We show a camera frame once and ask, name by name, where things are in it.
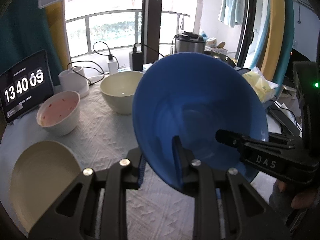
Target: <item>digital clock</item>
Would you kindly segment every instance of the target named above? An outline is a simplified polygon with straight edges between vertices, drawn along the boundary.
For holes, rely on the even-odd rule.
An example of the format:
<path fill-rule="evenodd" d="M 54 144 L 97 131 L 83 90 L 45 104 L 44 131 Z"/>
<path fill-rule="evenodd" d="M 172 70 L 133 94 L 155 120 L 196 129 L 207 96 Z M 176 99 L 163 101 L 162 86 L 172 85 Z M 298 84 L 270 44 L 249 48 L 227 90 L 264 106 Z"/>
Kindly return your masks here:
<path fill-rule="evenodd" d="M 53 95 L 47 54 L 41 50 L 0 76 L 0 99 L 7 123 Z"/>

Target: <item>electric pressure cooker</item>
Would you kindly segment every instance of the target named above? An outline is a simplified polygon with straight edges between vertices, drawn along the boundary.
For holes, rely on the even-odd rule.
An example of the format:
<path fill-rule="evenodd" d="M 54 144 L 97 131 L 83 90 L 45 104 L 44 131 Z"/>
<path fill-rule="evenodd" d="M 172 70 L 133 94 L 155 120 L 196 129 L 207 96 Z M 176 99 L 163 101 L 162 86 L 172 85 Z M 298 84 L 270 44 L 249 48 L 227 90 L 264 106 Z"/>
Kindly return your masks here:
<path fill-rule="evenodd" d="M 205 41 L 203 37 L 192 32 L 183 32 L 175 36 L 174 52 L 199 52 L 204 53 Z"/>

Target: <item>black lid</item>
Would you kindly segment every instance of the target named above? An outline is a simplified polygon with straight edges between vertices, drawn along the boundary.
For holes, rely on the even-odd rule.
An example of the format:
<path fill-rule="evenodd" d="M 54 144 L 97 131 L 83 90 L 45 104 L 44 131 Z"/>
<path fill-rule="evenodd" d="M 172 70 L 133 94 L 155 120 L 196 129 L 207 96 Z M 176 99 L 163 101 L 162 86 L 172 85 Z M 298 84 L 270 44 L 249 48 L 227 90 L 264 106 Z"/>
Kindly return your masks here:
<path fill-rule="evenodd" d="M 192 32 L 179 33 L 176 35 L 176 40 L 195 42 L 195 43 L 205 43 L 202 36 L 199 36 L 199 35 L 192 33 Z"/>

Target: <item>human hand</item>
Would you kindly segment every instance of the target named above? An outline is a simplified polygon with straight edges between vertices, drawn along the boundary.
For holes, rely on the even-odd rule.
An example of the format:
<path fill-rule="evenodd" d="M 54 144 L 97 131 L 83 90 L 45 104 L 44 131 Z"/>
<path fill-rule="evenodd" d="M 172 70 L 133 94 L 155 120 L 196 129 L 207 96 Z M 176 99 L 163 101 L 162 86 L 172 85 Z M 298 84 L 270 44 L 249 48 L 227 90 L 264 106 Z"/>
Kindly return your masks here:
<path fill-rule="evenodd" d="M 284 192 L 287 189 L 287 184 L 280 180 L 277 180 L 276 184 L 280 192 Z M 314 204 L 314 201 L 316 200 L 317 194 L 318 194 L 317 187 L 310 187 L 302 192 L 299 192 L 293 198 L 291 202 L 291 207 L 293 209 L 302 209 L 302 208 L 311 207 Z"/>

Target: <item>screw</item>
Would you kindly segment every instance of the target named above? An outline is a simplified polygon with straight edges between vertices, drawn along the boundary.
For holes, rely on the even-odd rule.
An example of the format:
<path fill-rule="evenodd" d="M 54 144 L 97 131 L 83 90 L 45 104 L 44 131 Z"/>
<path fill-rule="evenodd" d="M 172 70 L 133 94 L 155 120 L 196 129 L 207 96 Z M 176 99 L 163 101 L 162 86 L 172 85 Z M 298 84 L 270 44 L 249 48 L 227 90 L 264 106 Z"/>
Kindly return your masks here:
<path fill-rule="evenodd" d="M 230 175 L 237 175 L 238 174 L 238 170 L 236 168 L 230 168 L 228 170 Z"/>
<path fill-rule="evenodd" d="M 192 166 L 200 166 L 201 165 L 201 160 L 197 160 L 197 159 L 194 159 L 191 161 L 191 165 Z"/>
<path fill-rule="evenodd" d="M 122 159 L 119 161 L 119 164 L 121 166 L 128 166 L 130 164 L 130 161 L 128 159 Z"/>
<path fill-rule="evenodd" d="M 85 168 L 82 173 L 85 176 L 90 176 L 93 173 L 93 170 L 91 168 Z"/>

